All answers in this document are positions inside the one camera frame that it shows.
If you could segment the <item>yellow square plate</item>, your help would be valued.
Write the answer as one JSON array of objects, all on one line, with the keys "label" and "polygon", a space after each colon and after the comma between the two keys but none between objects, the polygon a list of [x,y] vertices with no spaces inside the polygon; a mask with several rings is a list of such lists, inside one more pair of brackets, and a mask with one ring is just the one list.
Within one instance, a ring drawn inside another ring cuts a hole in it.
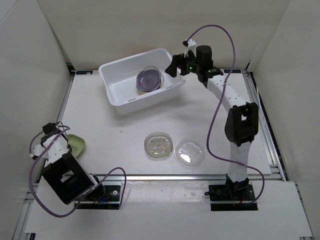
[{"label": "yellow square plate", "polygon": [[150,93],[150,92],[152,92],[152,91],[142,91],[142,90],[138,90],[138,89],[137,89],[137,92],[142,95],[142,94]]}]

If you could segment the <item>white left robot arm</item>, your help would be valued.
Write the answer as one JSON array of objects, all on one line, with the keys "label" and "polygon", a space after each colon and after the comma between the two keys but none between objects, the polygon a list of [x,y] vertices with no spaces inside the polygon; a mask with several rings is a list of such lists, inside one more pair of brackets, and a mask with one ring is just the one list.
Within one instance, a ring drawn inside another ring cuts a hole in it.
[{"label": "white left robot arm", "polygon": [[64,204],[79,200],[87,193],[94,200],[100,200],[105,195],[105,187],[76,159],[63,132],[66,129],[53,122],[44,125],[40,144],[29,147],[30,157],[47,159],[41,175]]}]

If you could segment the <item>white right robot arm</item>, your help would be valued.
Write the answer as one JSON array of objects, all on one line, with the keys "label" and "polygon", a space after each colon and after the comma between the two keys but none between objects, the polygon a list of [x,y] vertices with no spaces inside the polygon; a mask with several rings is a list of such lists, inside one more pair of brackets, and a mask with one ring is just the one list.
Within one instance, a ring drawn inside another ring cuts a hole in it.
[{"label": "white right robot arm", "polygon": [[195,51],[175,54],[165,72],[175,78],[196,74],[200,83],[218,99],[219,107],[227,111],[224,127],[230,142],[229,169],[223,185],[211,185],[207,195],[212,201],[246,201],[249,190],[249,150],[259,131],[259,107],[247,102],[228,85],[227,75],[213,65],[212,49],[200,45]]}]

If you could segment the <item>clear textured plate front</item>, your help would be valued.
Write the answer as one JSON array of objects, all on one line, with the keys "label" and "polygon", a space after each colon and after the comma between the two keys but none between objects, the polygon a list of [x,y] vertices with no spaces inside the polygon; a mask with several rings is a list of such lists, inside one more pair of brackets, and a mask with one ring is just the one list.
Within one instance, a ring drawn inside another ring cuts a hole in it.
[{"label": "clear textured plate front", "polygon": [[199,167],[205,155],[203,146],[189,139],[183,139],[174,149],[174,156],[177,163],[187,169]]}]

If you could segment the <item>clear plate with dots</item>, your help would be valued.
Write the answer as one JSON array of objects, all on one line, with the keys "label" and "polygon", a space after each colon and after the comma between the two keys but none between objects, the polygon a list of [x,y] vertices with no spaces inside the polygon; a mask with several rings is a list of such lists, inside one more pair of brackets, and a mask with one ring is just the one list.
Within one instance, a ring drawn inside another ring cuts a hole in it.
[{"label": "clear plate with dots", "polygon": [[153,132],[144,140],[144,151],[152,161],[163,161],[173,151],[173,140],[166,132]]}]

